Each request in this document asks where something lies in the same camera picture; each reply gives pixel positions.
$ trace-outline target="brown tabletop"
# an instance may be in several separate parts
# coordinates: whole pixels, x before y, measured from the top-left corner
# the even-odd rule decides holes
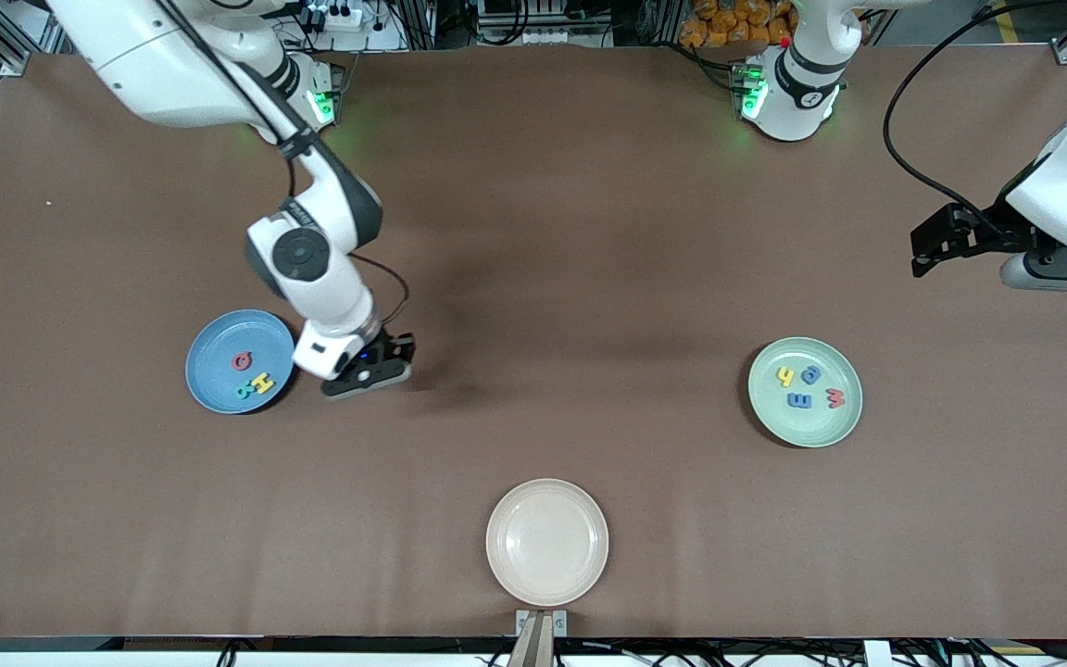
[[[922,53],[860,52],[802,144],[668,51],[365,57],[325,137],[385,203],[415,376],[250,417],[196,404],[184,354],[228,309],[299,324],[242,258],[283,161],[35,57],[0,90],[0,635],[507,632],[488,514],[560,477],[611,535],[573,634],[1067,636],[1067,295],[1000,256],[911,277],[943,200],[880,118]],[[894,132],[988,203],[1066,118],[1045,47],[965,47]],[[792,334],[865,385],[825,450],[746,409]]]

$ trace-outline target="green indicator light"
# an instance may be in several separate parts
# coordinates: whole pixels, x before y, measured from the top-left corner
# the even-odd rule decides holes
[[[759,85],[758,89],[753,90],[752,93],[746,94],[744,97],[744,115],[745,117],[754,118],[760,115],[760,107],[763,105],[763,100],[768,96],[768,82],[764,81]]]
[[[307,92],[307,101],[313,109],[315,118],[319,120],[319,123],[331,123],[335,118],[335,114],[332,113],[332,102],[331,95],[328,93],[313,93],[310,90]]]

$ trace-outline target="white plate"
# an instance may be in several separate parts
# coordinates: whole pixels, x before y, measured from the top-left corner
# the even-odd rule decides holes
[[[488,520],[488,565],[505,590],[535,607],[578,600],[607,562],[604,512],[570,481],[513,488]]]

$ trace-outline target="green plate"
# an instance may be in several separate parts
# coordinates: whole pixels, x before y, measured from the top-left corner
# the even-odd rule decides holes
[[[813,338],[781,338],[760,350],[748,372],[748,397],[768,430],[799,447],[838,443],[863,414],[855,367]]]

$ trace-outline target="plate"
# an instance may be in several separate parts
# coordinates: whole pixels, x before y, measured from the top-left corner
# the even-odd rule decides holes
[[[208,322],[187,351],[187,390],[200,404],[241,414],[270,403],[291,380],[291,330],[259,309],[238,309]]]
[[[488,520],[488,565],[505,590],[535,607],[578,600],[607,563],[604,512],[570,481],[513,488]]]
[[[839,350],[814,338],[781,338],[760,350],[748,371],[760,422],[784,442],[826,447],[863,415],[863,383]]]

